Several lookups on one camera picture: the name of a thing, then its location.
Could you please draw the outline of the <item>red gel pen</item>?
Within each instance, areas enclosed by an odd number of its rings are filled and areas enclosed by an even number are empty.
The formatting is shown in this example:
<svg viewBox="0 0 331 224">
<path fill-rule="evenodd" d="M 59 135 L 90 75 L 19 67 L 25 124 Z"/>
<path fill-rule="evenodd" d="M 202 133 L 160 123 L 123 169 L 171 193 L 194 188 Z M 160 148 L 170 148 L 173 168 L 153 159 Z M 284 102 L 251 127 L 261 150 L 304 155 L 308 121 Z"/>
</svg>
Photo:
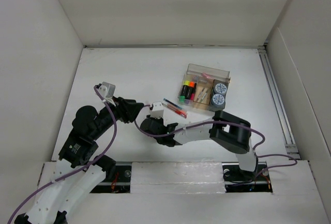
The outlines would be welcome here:
<svg viewBox="0 0 331 224">
<path fill-rule="evenodd" d="M 183 117 L 183 118 L 187 118 L 187 113 L 181 109 L 179 109 L 178 107 L 175 107 L 174 105 L 170 104 L 170 103 L 163 103 L 162 104 L 164 107 L 166 107 L 167 109 L 173 111 L 174 113 L 176 113 L 177 115 Z"/>
</svg>

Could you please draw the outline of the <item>dark blue pen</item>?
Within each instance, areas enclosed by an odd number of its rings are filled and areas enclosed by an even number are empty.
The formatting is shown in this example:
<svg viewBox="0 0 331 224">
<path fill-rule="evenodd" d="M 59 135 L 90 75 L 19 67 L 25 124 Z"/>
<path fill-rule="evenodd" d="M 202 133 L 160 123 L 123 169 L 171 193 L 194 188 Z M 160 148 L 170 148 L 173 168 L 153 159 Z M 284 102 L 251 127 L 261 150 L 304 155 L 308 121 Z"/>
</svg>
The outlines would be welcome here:
<svg viewBox="0 0 331 224">
<path fill-rule="evenodd" d="M 177 104 L 167 100 L 166 98 L 163 99 L 166 103 L 171 104 L 172 106 L 178 108 L 178 109 L 183 109 L 182 107 L 178 106 Z"/>
</svg>

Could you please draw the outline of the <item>orange gel pen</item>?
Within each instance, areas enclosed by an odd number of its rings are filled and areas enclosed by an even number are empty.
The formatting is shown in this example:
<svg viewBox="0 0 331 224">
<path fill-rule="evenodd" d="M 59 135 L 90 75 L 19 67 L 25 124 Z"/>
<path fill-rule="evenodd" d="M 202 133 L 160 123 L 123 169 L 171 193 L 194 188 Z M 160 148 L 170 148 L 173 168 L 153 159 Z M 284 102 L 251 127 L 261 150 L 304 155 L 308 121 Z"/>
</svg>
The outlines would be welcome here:
<svg viewBox="0 0 331 224">
<path fill-rule="evenodd" d="M 186 117 L 187 116 L 187 113 L 181 109 L 178 109 L 172 105 L 167 105 L 167 108 L 170 109 L 171 111 L 175 112 L 176 114 L 178 115 L 181 115 L 181 116 L 184 116 Z"/>
</svg>

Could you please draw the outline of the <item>yellow highlighter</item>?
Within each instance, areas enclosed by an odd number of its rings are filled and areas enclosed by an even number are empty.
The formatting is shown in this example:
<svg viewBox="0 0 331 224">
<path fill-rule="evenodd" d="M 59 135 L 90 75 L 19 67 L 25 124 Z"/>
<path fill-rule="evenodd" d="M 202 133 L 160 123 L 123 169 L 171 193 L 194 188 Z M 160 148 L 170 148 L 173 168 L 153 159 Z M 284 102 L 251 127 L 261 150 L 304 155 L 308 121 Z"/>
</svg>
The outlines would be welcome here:
<svg viewBox="0 0 331 224">
<path fill-rule="evenodd" d="M 189 86 L 189 83 L 190 81 L 185 81 L 184 84 L 182 85 L 182 89 L 181 89 L 181 92 L 180 92 L 180 95 L 179 96 L 185 96 L 186 97 L 186 91 L 187 91 L 187 88 Z"/>
</svg>

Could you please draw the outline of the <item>orange highlighter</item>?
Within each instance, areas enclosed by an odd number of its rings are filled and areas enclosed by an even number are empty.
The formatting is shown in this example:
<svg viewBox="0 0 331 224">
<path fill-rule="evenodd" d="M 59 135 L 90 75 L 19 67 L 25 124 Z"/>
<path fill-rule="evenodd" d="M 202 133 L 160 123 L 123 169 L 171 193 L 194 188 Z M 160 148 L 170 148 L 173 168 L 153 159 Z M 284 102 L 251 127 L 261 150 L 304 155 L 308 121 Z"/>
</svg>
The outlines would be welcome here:
<svg viewBox="0 0 331 224">
<path fill-rule="evenodd" d="M 185 93 L 185 98 L 186 99 L 191 99 L 191 95 L 193 94 L 194 91 L 194 87 L 195 87 L 195 82 L 190 81 Z"/>
</svg>

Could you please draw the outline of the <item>clear plastic organizer box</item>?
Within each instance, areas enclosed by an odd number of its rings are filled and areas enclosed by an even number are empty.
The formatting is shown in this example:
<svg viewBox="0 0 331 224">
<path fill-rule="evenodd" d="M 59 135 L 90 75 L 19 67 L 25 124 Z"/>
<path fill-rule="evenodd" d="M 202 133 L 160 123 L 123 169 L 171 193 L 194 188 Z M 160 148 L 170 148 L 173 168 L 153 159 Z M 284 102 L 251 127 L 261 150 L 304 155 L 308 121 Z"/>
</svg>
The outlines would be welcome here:
<svg viewBox="0 0 331 224">
<path fill-rule="evenodd" d="M 202 76 L 202 73 L 206 73 L 211 76 L 211 79 L 207 79 Z M 179 95 L 182 89 L 182 85 L 184 82 L 187 81 L 192 81 L 194 77 L 201 77 L 203 79 L 207 80 L 206 84 L 195 84 L 194 91 L 193 93 L 195 94 L 194 100 L 186 99 L 185 102 L 179 102 Z M 218 111 L 218 110 L 223 110 L 222 108 L 215 108 L 210 104 L 210 98 L 214 94 L 213 93 L 213 86 L 216 81 L 223 82 L 224 84 L 227 85 L 229 89 L 229 84 L 230 84 L 230 72 L 221 70 L 221 69 L 215 69 L 215 68 L 210 68 L 210 67 L 205 67 L 205 66 L 200 66 L 196 64 L 189 64 L 186 70 L 186 73 L 183 76 L 183 81 L 181 88 L 178 93 L 178 102 L 187 106 L 190 106 L 192 108 L 200 109 L 200 110 L 208 110 L 208 111 Z M 197 97 L 202 88 L 205 88 L 204 93 L 206 90 L 208 90 L 208 94 L 206 98 L 204 99 L 203 102 L 197 102 Z"/>
</svg>

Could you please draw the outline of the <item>blue glue jar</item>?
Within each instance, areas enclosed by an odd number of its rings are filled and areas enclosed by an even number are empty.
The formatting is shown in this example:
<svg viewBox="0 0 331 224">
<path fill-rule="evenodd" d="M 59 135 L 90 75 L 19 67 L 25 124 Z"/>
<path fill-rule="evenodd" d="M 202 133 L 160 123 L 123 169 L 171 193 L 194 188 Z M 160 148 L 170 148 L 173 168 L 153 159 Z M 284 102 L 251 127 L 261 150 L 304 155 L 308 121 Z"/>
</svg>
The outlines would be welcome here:
<svg viewBox="0 0 331 224">
<path fill-rule="evenodd" d="M 216 81 L 213 86 L 213 93 L 225 95 L 228 91 L 228 87 L 223 82 Z"/>
<path fill-rule="evenodd" d="M 225 97 L 222 94 L 213 94 L 210 98 L 210 104 L 215 108 L 225 108 Z"/>
</svg>

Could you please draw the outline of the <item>green gel pen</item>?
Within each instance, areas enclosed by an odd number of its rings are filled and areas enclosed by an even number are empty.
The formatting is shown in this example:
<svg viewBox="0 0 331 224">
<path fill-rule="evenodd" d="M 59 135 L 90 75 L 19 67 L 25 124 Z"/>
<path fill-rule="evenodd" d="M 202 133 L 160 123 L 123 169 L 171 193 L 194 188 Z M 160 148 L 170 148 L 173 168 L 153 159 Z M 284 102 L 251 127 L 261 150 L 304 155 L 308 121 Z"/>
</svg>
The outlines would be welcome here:
<svg viewBox="0 0 331 224">
<path fill-rule="evenodd" d="M 205 88 L 202 88 L 202 90 L 201 90 L 200 93 L 198 94 L 197 102 L 199 102 L 199 101 L 202 99 L 202 96 L 203 96 L 203 94 L 204 94 L 204 91 L 205 91 Z"/>
</svg>

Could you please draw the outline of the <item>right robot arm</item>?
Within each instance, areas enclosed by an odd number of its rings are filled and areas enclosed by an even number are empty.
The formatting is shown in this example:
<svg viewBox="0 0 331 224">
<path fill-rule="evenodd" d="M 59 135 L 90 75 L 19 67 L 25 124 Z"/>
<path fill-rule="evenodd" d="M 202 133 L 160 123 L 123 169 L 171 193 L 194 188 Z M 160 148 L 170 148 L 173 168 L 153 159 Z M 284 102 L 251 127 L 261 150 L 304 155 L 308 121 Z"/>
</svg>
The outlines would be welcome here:
<svg viewBox="0 0 331 224">
<path fill-rule="evenodd" d="M 211 140 L 235 154 L 241 177 L 252 180 L 258 173 L 258 158 L 251 144 L 251 125 L 248 121 L 224 111 L 212 118 L 191 124 L 164 124 L 162 117 L 151 114 L 140 124 L 140 131 L 168 147 L 189 142 Z"/>
</svg>

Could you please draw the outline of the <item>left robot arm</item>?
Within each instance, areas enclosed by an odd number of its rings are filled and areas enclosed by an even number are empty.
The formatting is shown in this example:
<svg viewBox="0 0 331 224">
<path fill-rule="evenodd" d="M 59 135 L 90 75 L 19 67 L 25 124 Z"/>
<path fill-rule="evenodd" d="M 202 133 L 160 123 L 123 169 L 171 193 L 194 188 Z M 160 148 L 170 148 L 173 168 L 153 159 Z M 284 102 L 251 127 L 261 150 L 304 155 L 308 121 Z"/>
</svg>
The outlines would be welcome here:
<svg viewBox="0 0 331 224">
<path fill-rule="evenodd" d="M 59 152 L 53 177 L 37 191 L 41 194 L 26 213 L 12 217 L 13 223 L 67 223 L 78 205 L 103 180 L 115 176 L 116 162 L 101 153 L 95 156 L 97 139 L 116 122 L 132 123 L 143 103 L 118 97 L 113 103 L 104 100 L 97 111 L 83 106 L 72 122 L 72 131 Z"/>
</svg>

